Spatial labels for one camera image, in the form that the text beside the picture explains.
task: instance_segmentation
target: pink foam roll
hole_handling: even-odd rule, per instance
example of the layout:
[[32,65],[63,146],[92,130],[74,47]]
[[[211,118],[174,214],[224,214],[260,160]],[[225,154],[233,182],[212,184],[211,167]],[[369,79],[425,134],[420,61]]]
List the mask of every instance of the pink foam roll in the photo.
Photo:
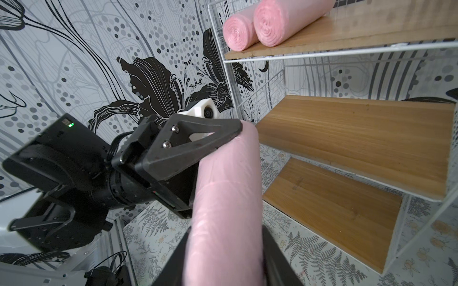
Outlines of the pink foam roll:
[[224,22],[224,40],[232,50],[240,52],[259,42],[253,25],[253,15],[257,6],[258,4],[253,4],[233,14]]
[[261,43],[281,44],[328,13],[335,0],[263,0],[255,10],[254,26]]
[[263,283],[259,139],[253,124],[199,163],[185,286]]

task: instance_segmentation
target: screw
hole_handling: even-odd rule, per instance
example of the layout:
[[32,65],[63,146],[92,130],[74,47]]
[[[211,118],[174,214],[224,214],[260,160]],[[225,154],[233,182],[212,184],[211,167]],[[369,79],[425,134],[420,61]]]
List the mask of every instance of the screw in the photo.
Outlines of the screw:
[[172,131],[175,132],[175,133],[178,133],[180,131],[180,129],[178,128],[178,126],[173,125],[172,126]]
[[170,143],[169,141],[165,141],[164,143],[162,143],[162,148],[172,148],[172,143]]

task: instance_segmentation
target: white robot part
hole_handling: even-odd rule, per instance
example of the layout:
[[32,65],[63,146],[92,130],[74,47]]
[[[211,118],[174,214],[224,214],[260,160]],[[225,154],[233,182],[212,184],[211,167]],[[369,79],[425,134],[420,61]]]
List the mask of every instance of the white robot part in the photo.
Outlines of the white robot part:
[[[218,108],[216,108],[216,105],[211,98],[202,99],[198,103],[196,103],[193,107],[191,107],[189,110],[178,112],[178,113],[184,114],[184,115],[190,115],[194,117],[212,118],[212,119],[218,119],[220,115]],[[207,136],[207,133],[195,133],[195,134],[191,134],[191,136],[189,136],[189,139],[191,141],[197,141],[199,139],[202,139],[205,136]]]
[[[206,108],[210,108],[212,110],[212,113],[213,113],[212,117],[205,116]],[[196,103],[193,107],[191,107],[189,110],[178,112],[178,114],[190,115],[190,116],[195,116],[195,117],[200,117],[200,118],[213,118],[213,119],[219,118],[218,108],[216,108],[216,105],[215,103],[213,103],[213,100],[211,98],[202,99],[201,101]]]

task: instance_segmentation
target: floor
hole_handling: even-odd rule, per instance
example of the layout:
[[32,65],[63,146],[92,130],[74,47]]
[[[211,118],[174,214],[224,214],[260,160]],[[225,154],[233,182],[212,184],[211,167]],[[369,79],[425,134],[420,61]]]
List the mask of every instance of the floor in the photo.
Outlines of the floor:
[[[261,145],[263,192],[288,160],[289,154]],[[399,248],[439,206],[439,203],[413,199]],[[458,200],[385,276],[378,275],[266,202],[263,223],[307,286],[454,286],[458,282]],[[182,220],[160,203],[153,202],[125,226],[138,285],[151,285],[189,225],[190,220]]]

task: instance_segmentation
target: wire mesh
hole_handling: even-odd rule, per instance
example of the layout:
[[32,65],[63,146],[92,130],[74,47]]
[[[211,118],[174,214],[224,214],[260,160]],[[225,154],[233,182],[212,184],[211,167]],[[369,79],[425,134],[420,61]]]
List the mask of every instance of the wire mesh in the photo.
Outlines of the wire mesh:
[[246,121],[257,124],[285,96],[284,70],[253,92],[237,108]]

